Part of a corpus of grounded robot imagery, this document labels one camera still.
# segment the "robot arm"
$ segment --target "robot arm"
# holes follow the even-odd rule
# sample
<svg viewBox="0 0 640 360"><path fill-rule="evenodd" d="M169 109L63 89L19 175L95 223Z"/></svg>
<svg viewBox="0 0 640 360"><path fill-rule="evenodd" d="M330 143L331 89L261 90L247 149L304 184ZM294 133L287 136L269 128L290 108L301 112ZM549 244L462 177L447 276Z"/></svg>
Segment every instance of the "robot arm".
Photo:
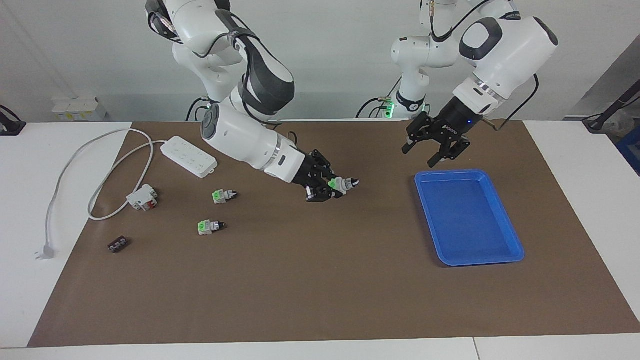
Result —
<svg viewBox="0 0 640 360"><path fill-rule="evenodd" d="M438 34L444 34L453 26L453 15L458 0L428 0L420 2L420 23L431 31L430 17ZM402 37L394 42L391 58L402 70L400 89L393 95L393 117L413 117L422 111L429 86L426 68L451 67L458 59L458 43L449 37L439 42L433 35L428 37Z"/></svg>
<svg viewBox="0 0 640 360"><path fill-rule="evenodd" d="M469 147L465 134L530 79L558 45L555 34L540 19L521 19L512 0L469 3L487 16L467 29L459 46L462 57L476 69L454 90L454 98L438 116L421 113L407 127L405 154L417 142L440 143L439 152L429 160L430 167L444 159L455 160Z"/></svg>
<svg viewBox="0 0 640 360"><path fill-rule="evenodd" d="M286 183L302 185L308 202L337 199L358 184L336 176L319 151L305 154L264 126L293 99L293 76L230 12L228 1L148 0L147 13L154 32L175 42L177 62L207 89L211 108L201 132L209 145ZM231 89L230 75L222 67L242 58L247 71Z"/></svg>

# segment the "power strip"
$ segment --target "power strip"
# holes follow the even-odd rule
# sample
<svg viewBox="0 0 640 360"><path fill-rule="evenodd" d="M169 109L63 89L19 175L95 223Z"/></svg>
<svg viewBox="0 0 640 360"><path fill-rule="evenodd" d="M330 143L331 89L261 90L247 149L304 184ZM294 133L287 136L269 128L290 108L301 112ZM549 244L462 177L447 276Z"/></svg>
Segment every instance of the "power strip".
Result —
<svg viewBox="0 0 640 360"><path fill-rule="evenodd" d="M200 179L213 173L218 161L187 140L174 136L160 147L162 153Z"/></svg>

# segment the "brown mat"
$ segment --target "brown mat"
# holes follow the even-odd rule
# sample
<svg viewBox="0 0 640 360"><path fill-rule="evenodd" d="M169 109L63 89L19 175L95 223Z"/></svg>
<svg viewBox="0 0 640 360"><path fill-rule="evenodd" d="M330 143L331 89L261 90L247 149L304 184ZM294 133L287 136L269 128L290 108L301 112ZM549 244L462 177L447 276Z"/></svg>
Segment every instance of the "brown mat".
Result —
<svg viewBox="0 0 640 360"><path fill-rule="evenodd" d="M591 240L523 124L478 125L472 146L438 166L490 174L526 251L510 265L448 268L437 258L413 177L436 145L404 156L407 123L287 124L338 175L362 179L340 200L307 204L304 189L208 147L197 124L142 123L217 157L198 179L159 154L145 180L149 213L88 222L30 347L640 332ZM130 134L120 154L142 143ZM115 209L147 159L140 151L102 191ZM214 205L211 193L238 191ZM197 235L199 221L228 229ZM133 240L119 254L107 244Z"/></svg>

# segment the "blue tray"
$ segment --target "blue tray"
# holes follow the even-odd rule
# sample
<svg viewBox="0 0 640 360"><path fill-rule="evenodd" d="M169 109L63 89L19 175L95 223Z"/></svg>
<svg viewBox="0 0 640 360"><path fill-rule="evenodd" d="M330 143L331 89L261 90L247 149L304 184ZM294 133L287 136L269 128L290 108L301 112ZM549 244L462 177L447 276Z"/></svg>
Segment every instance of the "blue tray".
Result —
<svg viewBox="0 0 640 360"><path fill-rule="evenodd" d="M524 258L522 244L486 172L421 172L415 184L443 263L484 265Z"/></svg>

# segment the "electrical component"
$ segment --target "electrical component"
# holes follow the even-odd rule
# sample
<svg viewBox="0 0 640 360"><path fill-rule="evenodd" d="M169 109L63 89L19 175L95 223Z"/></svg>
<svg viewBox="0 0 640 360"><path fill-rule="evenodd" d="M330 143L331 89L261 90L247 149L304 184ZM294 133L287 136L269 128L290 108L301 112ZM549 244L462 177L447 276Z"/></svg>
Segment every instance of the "electrical component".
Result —
<svg viewBox="0 0 640 360"><path fill-rule="evenodd" d="M218 167L216 158L179 136L167 141L160 147L160 151L200 179L212 174Z"/></svg>
<svg viewBox="0 0 640 360"><path fill-rule="evenodd" d="M127 238L125 238L124 236L121 236L114 242L110 243L107 248L109 249L109 251L116 254L117 252L122 251L122 249L126 248L127 246L129 246L129 240L127 240Z"/></svg>
<svg viewBox="0 0 640 360"><path fill-rule="evenodd" d="M226 204L227 200L235 199L238 196L238 193L233 190L217 190L213 193L213 203L215 204Z"/></svg>
<svg viewBox="0 0 640 360"><path fill-rule="evenodd" d="M360 184L360 180L358 179L343 179L341 177L336 177L329 181L329 186L334 190L338 190L343 195L347 195L347 191L352 190L358 186L358 184Z"/></svg>
<svg viewBox="0 0 640 360"><path fill-rule="evenodd" d="M385 111L384 116L387 119L391 119L394 116L395 108L396 108L396 104L394 103L393 99L391 99L390 97L388 97L387 100L385 100L383 106L380 106L380 110Z"/></svg>
<svg viewBox="0 0 640 360"><path fill-rule="evenodd" d="M144 184L137 192L127 196L127 201L136 210L149 211L158 205L158 194L149 186Z"/></svg>
<svg viewBox="0 0 640 360"><path fill-rule="evenodd" d="M103 121L107 110L94 97L78 99L53 98L51 110L59 121Z"/></svg>
<svg viewBox="0 0 640 360"><path fill-rule="evenodd" d="M204 220L198 223L198 235L211 235L227 226L223 222Z"/></svg>
<svg viewBox="0 0 640 360"><path fill-rule="evenodd" d="M42 251L36 252L36 260L49 260L53 259L56 255L56 252L53 250L51 246L45 244L42 248Z"/></svg>

